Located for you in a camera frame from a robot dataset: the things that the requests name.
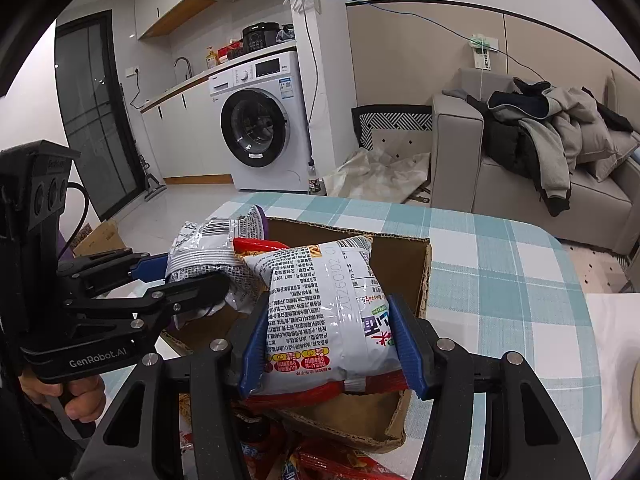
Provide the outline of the silver purple snack bag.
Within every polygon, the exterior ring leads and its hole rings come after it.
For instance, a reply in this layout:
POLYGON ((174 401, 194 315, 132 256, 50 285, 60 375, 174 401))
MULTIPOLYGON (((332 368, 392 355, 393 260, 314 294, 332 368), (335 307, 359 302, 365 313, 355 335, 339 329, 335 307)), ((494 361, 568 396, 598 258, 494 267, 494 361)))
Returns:
POLYGON ((220 271, 229 279, 228 292, 222 299, 207 300, 194 312, 174 315, 174 324, 181 330, 186 324, 214 315, 225 304, 241 314, 250 314, 262 288, 260 279, 235 255, 235 237, 266 240, 268 220, 261 206, 251 206, 236 219, 209 217, 196 224, 186 222, 168 252, 165 282, 181 282, 187 278, 220 271))

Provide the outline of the white snack bag red trim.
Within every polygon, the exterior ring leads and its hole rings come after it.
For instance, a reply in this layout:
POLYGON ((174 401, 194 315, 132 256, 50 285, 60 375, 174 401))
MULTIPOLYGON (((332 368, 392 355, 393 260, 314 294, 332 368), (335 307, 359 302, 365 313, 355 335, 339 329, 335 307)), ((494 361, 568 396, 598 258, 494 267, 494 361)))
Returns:
POLYGON ((265 369, 248 406, 306 408, 342 393, 407 387, 370 265, 372 236, 293 248, 249 238, 233 244, 269 292, 265 369))

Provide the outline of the small cardboard box on floor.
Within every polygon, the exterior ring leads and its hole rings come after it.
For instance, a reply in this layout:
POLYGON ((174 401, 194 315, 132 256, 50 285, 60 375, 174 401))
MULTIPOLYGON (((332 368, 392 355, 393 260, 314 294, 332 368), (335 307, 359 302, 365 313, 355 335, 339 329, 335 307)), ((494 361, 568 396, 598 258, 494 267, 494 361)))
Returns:
POLYGON ((73 254, 85 257, 124 248, 126 245, 119 235, 117 222, 107 220, 84 236, 73 248, 73 254))

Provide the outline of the teal plaid tablecloth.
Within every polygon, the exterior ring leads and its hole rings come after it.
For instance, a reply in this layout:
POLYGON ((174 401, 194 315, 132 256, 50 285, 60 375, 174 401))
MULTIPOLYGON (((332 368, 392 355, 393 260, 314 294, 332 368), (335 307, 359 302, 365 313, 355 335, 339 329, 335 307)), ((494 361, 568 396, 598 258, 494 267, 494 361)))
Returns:
POLYGON ((565 248, 539 226, 424 206, 302 194, 239 194, 173 186, 117 218, 124 243, 166 252, 188 221, 229 218, 252 205, 271 217, 432 245, 426 315, 436 330, 484 356, 521 352, 548 389, 589 469, 598 462, 602 396, 596 342, 565 248))

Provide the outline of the white kitchen counter cabinets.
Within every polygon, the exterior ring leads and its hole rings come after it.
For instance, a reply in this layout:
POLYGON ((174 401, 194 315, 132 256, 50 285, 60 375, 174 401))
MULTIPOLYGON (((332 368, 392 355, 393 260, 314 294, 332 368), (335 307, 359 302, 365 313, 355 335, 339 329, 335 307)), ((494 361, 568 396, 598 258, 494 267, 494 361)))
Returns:
POLYGON ((296 47, 282 42, 210 68, 145 104, 141 112, 160 176, 168 183, 229 183, 230 154, 209 87, 247 62, 296 47))

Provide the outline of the black glass door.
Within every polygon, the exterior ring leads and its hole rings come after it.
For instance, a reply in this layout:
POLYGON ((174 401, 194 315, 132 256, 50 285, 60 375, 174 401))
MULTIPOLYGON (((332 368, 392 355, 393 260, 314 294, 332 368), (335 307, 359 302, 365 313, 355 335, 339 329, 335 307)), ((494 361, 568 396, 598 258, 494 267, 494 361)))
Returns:
POLYGON ((122 97, 110 11, 55 27, 54 71, 68 145, 102 221, 145 189, 144 171, 122 97))

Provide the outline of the white front-load washing machine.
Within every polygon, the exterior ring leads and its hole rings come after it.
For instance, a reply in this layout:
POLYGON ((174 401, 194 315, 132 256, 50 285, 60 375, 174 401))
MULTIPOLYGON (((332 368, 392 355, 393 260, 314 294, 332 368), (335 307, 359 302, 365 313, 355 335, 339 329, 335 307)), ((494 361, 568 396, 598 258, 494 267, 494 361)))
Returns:
POLYGON ((307 192, 310 141, 296 51, 222 70, 208 78, 208 90, 235 188, 307 192))

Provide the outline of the black patterned chair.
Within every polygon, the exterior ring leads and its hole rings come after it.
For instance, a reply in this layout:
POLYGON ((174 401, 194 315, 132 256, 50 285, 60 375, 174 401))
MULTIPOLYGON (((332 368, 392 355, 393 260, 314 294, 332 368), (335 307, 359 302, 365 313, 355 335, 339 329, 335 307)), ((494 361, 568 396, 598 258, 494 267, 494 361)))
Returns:
POLYGON ((432 130, 431 105, 370 104, 352 109, 352 126, 360 148, 372 151, 374 130, 432 130))

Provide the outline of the beige fabric sofa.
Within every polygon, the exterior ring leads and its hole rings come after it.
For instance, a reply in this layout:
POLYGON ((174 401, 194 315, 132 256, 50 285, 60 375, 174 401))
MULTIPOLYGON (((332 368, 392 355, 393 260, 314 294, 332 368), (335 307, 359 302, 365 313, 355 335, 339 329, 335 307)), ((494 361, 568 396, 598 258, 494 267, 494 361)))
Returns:
POLYGON ((528 222, 628 256, 639 243, 639 86, 462 68, 432 101, 433 205, 528 222))

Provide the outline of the black rice cooker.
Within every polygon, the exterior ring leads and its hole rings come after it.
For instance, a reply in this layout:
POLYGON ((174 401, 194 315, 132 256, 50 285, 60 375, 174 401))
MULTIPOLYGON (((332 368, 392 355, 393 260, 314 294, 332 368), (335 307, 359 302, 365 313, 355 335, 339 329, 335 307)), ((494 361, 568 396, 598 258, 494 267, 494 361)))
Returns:
POLYGON ((259 22, 242 30, 242 48, 244 53, 269 48, 277 43, 281 27, 277 22, 259 22))

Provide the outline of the grey jacket pile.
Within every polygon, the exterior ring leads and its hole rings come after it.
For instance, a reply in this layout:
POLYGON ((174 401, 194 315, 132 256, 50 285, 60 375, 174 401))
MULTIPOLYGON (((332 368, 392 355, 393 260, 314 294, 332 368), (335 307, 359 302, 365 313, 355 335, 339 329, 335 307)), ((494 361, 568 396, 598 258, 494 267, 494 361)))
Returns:
POLYGON ((586 88, 513 79, 511 92, 487 99, 463 89, 442 93, 471 105, 483 118, 482 151, 504 169, 531 180, 551 217, 570 209, 570 175, 588 165, 606 179, 639 147, 631 122, 601 104, 586 88))

